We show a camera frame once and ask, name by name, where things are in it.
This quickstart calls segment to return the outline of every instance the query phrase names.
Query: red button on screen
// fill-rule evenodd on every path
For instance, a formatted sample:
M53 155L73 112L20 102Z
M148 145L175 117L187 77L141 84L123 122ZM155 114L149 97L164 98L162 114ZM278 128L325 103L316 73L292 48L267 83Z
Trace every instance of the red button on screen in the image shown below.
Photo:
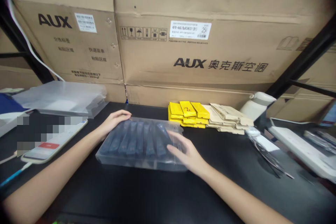
M44 142L44 143L39 145L39 147L47 148L47 149L57 149L58 146L59 146L59 144L48 143L48 142Z

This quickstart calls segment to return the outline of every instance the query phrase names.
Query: clear plastic lid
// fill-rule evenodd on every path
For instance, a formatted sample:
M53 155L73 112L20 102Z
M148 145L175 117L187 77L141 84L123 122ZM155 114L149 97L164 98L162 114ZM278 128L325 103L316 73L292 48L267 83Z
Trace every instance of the clear plastic lid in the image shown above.
M108 134L96 153L96 158L108 165L186 171L187 168L168 151L167 144L184 153L185 148L167 130L181 135L183 132L177 122L131 117L119 123Z
M23 108L40 113L93 118L106 105L104 85L52 81L14 95Z

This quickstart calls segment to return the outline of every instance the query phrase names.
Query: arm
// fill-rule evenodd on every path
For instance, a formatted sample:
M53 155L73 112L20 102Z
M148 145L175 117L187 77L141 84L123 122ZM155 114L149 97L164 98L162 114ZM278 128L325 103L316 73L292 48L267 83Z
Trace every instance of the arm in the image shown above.
M169 134L178 138L187 152L183 154L172 145L167 146L168 150L203 179L246 224L292 223L207 164L189 139L175 132Z
M3 206L9 219L15 224L35 223L91 151L118 123L130 117L125 110L110 114L97 129L6 198Z

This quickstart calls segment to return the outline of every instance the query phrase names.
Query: white thermos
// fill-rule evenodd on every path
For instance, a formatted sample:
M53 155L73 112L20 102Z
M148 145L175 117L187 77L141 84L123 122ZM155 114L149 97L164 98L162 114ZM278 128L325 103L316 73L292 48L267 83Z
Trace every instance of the white thermos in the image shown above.
M250 95L250 100L245 103L240 112L255 121L267 109L267 106L275 101L273 96L257 92Z

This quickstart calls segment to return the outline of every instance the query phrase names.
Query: black metal shelf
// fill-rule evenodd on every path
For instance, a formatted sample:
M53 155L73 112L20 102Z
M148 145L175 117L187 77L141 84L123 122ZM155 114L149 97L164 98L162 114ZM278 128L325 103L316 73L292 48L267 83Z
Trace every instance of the black metal shelf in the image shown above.
M266 91L278 99L291 85L336 98L336 93L297 80L336 42L336 14Z
M17 53L0 54L0 58L23 57L43 84L53 81L54 78L49 70L38 62L30 52L23 35L14 23L9 10L3 1L0 3L0 27L19 51ZM33 50L36 56L42 61L36 50L34 48Z

